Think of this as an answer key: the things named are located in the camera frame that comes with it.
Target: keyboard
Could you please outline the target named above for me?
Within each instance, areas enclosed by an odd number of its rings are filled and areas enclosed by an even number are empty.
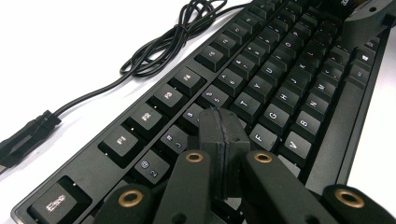
[[[345,182],[386,35],[350,51],[338,42],[341,24],[305,1],[254,1],[18,204],[13,218],[89,223],[112,190],[158,186],[210,106],[237,114],[255,148],[275,152],[308,189]],[[78,209],[56,220],[43,215],[40,205],[64,194]],[[243,220],[224,202],[212,208],[226,222]]]

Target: brass insert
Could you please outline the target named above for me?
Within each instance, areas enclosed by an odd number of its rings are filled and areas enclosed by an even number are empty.
[[[266,153],[257,153],[254,156],[254,159],[256,159],[256,161],[262,162],[262,163],[267,163],[267,162],[271,162],[272,161],[272,157]]]
[[[189,162],[199,162],[203,159],[204,157],[200,153],[192,152],[187,154],[186,160]]]
[[[133,200],[128,200],[126,197],[132,194],[135,196],[135,198]],[[122,207],[133,207],[139,204],[142,201],[142,199],[143,199],[142,192],[140,192],[137,189],[131,189],[121,194],[121,196],[119,197],[119,204]]]
[[[362,208],[364,206],[364,200],[356,193],[347,189],[337,189],[335,191],[335,197],[341,203],[354,208]]]

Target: mechanical keyboard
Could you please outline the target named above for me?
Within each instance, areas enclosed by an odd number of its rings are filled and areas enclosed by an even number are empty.
[[[112,190],[158,186],[210,106],[237,114],[255,148],[275,152],[308,189],[320,194],[346,182],[387,34],[352,51],[339,43],[341,28],[308,1],[254,1],[18,204],[13,218],[89,223]],[[63,195],[75,200],[69,210],[48,207]],[[243,220],[224,202],[212,207],[226,222]]]

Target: black cable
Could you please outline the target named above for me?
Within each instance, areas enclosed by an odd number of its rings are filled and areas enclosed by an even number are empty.
[[[214,2],[222,3],[218,7],[213,7],[212,3]],[[47,110],[43,115],[29,121],[17,133],[2,141],[0,143],[0,174],[7,168],[18,164],[34,148],[45,141],[55,127],[61,123],[59,116],[66,110],[117,87],[129,76],[149,77],[160,73],[176,57],[189,39],[206,31],[215,19],[224,13],[245,6],[230,7],[219,12],[226,4],[227,0],[191,0],[180,10],[178,24],[164,35],[149,41],[140,48],[122,66],[120,69],[122,77],[118,80],[102,89],[78,97],[53,114]]]

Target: usb connector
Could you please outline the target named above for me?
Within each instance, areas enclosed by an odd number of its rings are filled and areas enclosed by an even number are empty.
[[[48,110],[29,121],[17,133],[0,143],[0,174],[21,162],[46,139],[61,120]]]

